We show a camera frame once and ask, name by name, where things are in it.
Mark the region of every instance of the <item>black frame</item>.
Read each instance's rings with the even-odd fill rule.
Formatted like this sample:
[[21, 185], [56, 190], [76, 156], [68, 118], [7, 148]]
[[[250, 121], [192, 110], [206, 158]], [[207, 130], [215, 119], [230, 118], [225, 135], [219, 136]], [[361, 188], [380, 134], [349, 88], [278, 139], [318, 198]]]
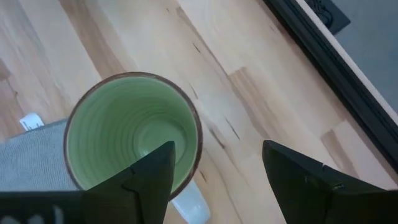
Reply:
[[263, 0], [398, 173], [398, 126], [296, 0]]

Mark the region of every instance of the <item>black trim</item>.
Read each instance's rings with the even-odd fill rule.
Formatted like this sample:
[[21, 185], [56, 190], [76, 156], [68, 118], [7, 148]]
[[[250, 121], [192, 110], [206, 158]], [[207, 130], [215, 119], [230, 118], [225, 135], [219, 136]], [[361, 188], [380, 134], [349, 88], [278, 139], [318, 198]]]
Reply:
[[398, 126], [296, 0], [263, 0], [398, 173]]

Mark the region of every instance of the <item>black object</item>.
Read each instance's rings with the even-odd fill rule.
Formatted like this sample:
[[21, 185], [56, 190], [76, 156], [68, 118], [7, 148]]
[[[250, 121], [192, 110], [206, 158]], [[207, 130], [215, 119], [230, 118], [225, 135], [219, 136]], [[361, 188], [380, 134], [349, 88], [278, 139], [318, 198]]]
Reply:
[[305, 2], [333, 35], [351, 22], [331, 0], [305, 0]]
[[398, 173], [398, 126], [296, 0], [263, 0]]
[[398, 191], [342, 174], [273, 141], [262, 160], [287, 223], [397, 223]]
[[173, 184], [175, 149], [167, 142], [87, 191], [0, 194], [0, 222], [162, 223]]

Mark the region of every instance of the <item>white tag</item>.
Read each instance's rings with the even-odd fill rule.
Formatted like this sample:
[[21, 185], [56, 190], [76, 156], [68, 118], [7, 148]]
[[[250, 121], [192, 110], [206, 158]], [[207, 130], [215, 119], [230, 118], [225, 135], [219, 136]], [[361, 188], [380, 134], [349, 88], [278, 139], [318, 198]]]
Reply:
[[26, 131], [33, 130], [35, 128], [44, 126], [43, 121], [40, 117], [35, 113], [30, 113], [19, 120], [20, 124]]

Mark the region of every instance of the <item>mug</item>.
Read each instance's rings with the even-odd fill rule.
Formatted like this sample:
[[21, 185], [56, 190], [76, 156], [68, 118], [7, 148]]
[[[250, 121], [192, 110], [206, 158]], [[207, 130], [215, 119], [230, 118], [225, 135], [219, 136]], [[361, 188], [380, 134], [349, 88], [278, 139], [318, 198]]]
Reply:
[[203, 142], [199, 116], [166, 78], [128, 72], [88, 90], [68, 119], [65, 163], [76, 186], [88, 190], [167, 141], [175, 142], [170, 200], [188, 223], [205, 223], [210, 211], [192, 180]]

